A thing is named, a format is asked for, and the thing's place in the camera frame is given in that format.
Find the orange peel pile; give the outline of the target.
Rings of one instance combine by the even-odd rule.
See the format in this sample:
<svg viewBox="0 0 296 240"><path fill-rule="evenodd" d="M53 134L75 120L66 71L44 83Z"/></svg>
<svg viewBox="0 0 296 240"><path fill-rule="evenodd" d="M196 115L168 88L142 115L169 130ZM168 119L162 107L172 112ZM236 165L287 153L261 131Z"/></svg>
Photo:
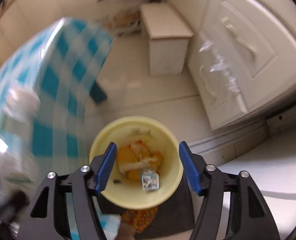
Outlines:
<svg viewBox="0 0 296 240"><path fill-rule="evenodd" d="M158 172L164 157L158 151L151 151L142 141L135 141L117 150L117 167L128 180L140 182L141 171L151 169Z"/></svg>

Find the small blue drink carton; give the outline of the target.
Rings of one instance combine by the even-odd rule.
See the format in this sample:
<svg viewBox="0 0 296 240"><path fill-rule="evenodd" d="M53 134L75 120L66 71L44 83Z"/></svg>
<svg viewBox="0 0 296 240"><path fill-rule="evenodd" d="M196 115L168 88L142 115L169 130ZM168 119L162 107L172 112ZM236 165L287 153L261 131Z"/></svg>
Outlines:
<svg viewBox="0 0 296 240"><path fill-rule="evenodd" d="M154 170L142 170L140 181L144 191L156 191L159 189L159 174Z"/></svg>

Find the yellow trash bin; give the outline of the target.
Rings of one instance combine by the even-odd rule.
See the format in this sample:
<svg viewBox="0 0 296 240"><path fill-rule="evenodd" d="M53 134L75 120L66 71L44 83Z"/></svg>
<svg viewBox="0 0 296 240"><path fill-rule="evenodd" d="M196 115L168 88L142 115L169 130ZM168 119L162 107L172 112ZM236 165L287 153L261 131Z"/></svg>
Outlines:
<svg viewBox="0 0 296 240"><path fill-rule="evenodd" d="M183 166L179 142L161 122L143 116L117 119L95 137L89 158L105 152L109 143L117 146L102 195L113 204L133 210L159 206L177 190Z"/></svg>

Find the blue checkered plastic tablecloth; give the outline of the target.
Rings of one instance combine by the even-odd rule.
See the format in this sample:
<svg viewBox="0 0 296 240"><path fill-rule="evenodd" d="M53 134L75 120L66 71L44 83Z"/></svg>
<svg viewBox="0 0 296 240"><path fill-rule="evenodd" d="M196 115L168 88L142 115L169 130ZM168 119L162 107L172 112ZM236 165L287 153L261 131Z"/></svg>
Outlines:
<svg viewBox="0 0 296 240"><path fill-rule="evenodd" d="M85 103L113 43L100 25L62 18L0 68L0 239L27 206L18 239L105 239L92 197L103 156L89 162Z"/></svg>

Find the white drawer cabinet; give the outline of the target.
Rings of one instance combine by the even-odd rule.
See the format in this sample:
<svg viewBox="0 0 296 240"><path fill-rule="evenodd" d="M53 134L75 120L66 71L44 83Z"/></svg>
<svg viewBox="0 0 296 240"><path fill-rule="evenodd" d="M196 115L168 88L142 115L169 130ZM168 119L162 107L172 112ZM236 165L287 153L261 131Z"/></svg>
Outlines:
<svg viewBox="0 0 296 240"><path fill-rule="evenodd" d="M296 100L296 0L208 0L195 45L211 129Z"/></svg>

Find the white small stool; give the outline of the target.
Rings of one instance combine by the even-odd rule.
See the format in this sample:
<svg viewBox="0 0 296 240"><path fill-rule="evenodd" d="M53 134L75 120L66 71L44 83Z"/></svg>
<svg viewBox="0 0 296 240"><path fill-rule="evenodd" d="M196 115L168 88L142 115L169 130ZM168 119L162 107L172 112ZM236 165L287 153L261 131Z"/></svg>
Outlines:
<svg viewBox="0 0 296 240"><path fill-rule="evenodd" d="M140 15L149 41L149 74L181 74L194 32L168 3L143 3Z"/></svg>

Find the white storage rack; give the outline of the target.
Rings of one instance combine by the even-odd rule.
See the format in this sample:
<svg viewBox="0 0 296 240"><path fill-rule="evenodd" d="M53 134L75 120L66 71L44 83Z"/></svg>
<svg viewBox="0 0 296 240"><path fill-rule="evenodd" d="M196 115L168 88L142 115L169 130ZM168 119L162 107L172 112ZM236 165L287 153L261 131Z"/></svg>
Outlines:
<svg viewBox="0 0 296 240"><path fill-rule="evenodd" d="M124 36L141 31L140 6L143 3L165 0L97 0L107 10L105 26L114 36Z"/></svg>

